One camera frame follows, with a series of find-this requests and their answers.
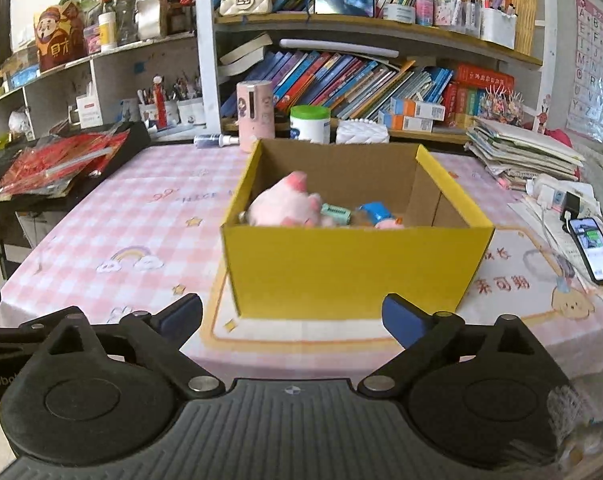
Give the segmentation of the blue plastic packet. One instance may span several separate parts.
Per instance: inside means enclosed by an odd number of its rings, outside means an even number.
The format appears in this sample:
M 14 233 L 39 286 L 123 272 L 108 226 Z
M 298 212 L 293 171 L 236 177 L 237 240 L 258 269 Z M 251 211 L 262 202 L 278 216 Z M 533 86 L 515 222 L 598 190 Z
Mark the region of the blue plastic packet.
M 373 226 L 376 226 L 379 222 L 385 220 L 394 220 L 395 217 L 393 214 L 386 208 L 386 206 L 381 202 L 372 202 L 362 204 L 359 208 L 359 211 L 363 212 Z

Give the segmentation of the mint green stapler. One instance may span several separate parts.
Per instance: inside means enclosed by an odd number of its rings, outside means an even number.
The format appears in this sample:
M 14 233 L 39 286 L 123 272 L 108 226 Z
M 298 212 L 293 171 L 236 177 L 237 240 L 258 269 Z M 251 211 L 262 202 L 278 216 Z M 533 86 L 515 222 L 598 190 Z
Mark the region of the mint green stapler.
M 347 208 L 324 203 L 321 207 L 322 220 L 331 226 L 349 226 L 351 211 Z

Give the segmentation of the row of books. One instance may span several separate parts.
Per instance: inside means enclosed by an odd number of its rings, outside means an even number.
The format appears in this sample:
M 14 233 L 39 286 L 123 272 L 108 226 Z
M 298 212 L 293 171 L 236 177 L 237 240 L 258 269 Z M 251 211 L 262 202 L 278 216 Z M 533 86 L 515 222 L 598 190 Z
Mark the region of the row of books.
M 278 122 L 295 106 L 320 106 L 338 120 L 367 119 L 401 131 L 464 129 L 486 118 L 519 126 L 514 77 L 454 60 L 375 58 L 328 50 L 270 50 L 239 82 L 268 81 Z

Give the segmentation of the white quilted pouch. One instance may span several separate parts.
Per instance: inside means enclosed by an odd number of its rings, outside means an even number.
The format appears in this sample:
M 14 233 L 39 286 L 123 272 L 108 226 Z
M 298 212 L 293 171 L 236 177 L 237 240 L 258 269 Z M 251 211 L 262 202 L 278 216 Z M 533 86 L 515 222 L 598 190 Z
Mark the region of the white quilted pouch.
M 336 144 L 381 144 L 388 142 L 387 127 L 369 119 L 341 120 L 336 128 Z

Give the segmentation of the black Yamaha keyboard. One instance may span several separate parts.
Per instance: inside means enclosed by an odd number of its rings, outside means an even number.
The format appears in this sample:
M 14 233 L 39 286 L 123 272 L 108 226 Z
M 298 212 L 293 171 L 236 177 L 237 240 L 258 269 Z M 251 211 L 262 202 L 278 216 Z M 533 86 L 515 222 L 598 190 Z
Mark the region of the black Yamaha keyboard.
M 0 210 L 81 198 L 151 144 L 141 122 L 52 134 L 0 151 Z

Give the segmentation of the smartphone on table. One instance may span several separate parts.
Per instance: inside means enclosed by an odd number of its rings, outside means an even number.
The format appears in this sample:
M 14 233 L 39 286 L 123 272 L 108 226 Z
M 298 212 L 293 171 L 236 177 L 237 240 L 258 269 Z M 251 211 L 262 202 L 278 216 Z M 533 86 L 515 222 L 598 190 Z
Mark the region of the smartphone on table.
M 571 219 L 568 221 L 571 234 L 589 277 L 597 285 L 603 285 L 603 232 L 594 218 Z

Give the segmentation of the red fortune god box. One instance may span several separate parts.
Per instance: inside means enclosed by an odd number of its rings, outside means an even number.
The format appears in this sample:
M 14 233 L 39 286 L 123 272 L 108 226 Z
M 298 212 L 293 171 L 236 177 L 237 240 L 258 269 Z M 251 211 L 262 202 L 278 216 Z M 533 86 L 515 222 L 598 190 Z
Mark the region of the red fortune god box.
M 84 12 L 68 0 L 49 6 L 34 24 L 40 72 L 78 60 L 86 55 Z

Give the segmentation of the white jar green lid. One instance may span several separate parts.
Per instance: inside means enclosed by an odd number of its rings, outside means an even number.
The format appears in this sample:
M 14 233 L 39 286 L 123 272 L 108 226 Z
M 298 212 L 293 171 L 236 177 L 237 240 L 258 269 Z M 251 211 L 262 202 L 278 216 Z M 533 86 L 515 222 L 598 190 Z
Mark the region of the white jar green lid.
M 296 105 L 290 110 L 290 133 L 294 140 L 329 144 L 331 111 L 318 105 Z

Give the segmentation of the red decorations plastic bag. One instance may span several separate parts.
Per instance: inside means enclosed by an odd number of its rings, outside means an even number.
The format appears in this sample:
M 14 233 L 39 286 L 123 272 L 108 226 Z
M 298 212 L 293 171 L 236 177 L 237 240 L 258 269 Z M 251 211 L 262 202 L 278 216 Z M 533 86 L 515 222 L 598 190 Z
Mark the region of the red decorations plastic bag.
M 24 148 L 1 174 L 0 202 L 17 195 L 59 196 L 78 178 L 100 177 L 128 134 L 129 130 L 52 136 Z

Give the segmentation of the pink checkered tablecloth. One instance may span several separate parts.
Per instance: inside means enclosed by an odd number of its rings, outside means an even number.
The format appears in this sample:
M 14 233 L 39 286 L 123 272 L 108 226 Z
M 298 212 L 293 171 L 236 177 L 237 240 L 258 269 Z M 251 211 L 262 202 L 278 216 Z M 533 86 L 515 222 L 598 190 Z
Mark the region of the pink checkered tablecloth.
M 471 157 L 443 154 L 439 160 L 497 227 L 479 279 L 460 307 L 463 318 L 479 324 L 502 313 L 522 314 L 568 376 L 601 370 L 603 302 L 590 299 L 581 320 L 554 311 L 556 266 L 513 211 L 516 195 L 499 188 Z M 220 227 L 246 162 L 236 148 L 143 151 L 41 237 L 2 286 L 0 326 L 68 306 L 94 323 L 114 323 L 195 292 L 205 318 L 183 352 L 223 380 L 359 380 L 396 356 L 398 344 L 378 318 L 239 318 L 224 275 Z

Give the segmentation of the white shelf unit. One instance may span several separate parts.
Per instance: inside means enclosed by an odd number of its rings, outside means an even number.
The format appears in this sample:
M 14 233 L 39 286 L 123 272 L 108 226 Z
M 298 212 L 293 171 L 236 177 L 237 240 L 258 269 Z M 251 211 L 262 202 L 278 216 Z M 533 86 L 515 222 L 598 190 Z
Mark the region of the white shelf unit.
M 0 46 L 12 52 L 36 38 L 36 27 L 53 18 L 44 11 L 60 0 L 0 0 Z M 165 139 L 190 139 L 195 132 L 221 130 L 213 0 L 195 0 L 185 32 L 144 35 L 104 52 L 63 58 L 59 66 L 40 70 L 37 77 L 0 96 L 0 140 L 9 133 L 12 114 L 24 118 L 33 138 L 46 136 L 67 111 L 77 106 L 88 114 L 90 126 L 114 124 L 123 102 L 136 104 L 137 92 L 149 87 L 155 75 L 174 80 L 185 73 L 200 78 L 203 119 L 185 122 L 165 133 Z

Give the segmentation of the stack of papers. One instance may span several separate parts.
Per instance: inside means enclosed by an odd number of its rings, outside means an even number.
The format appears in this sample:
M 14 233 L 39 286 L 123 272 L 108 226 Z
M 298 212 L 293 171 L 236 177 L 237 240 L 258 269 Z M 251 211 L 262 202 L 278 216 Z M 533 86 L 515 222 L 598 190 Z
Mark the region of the stack of papers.
M 528 181 L 543 174 L 577 182 L 585 161 L 582 154 L 551 136 L 495 120 L 475 118 L 465 134 L 466 151 L 509 190 L 525 191 Z

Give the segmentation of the pink plush toy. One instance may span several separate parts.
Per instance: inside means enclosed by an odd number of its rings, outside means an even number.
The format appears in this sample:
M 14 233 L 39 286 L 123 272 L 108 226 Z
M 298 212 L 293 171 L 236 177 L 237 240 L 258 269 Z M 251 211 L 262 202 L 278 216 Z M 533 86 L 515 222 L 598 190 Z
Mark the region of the pink plush toy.
M 307 191 L 307 174 L 293 171 L 261 192 L 240 215 L 250 226 L 307 226 L 333 228 L 336 222 L 322 212 L 323 200 Z

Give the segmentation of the pink humidifier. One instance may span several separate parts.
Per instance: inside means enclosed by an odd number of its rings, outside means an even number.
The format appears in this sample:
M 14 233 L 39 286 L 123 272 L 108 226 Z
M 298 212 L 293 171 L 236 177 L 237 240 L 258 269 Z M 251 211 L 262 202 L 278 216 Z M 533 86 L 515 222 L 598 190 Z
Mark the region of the pink humidifier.
M 262 139 L 273 139 L 274 86 L 270 80 L 249 80 L 236 85 L 240 148 L 251 153 Z

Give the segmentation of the blue spray bottle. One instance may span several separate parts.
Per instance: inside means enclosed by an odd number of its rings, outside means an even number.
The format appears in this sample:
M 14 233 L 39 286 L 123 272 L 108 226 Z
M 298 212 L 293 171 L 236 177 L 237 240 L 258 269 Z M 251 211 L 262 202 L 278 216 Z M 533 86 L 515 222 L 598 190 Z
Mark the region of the blue spray bottle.
M 223 133 L 200 134 L 195 136 L 193 141 L 197 148 L 228 148 L 240 144 L 237 136 Z

